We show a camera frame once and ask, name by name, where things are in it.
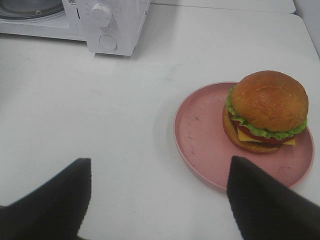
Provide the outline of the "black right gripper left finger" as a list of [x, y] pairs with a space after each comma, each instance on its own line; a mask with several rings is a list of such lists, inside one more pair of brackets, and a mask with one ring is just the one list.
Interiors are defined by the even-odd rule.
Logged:
[[91, 194], [91, 159], [78, 158], [36, 190], [0, 208], [0, 238], [79, 240]]

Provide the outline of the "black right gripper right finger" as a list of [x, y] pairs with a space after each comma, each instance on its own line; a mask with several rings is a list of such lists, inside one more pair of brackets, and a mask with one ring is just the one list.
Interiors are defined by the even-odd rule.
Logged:
[[226, 192], [244, 240], [320, 238], [320, 207], [244, 157], [231, 158]]

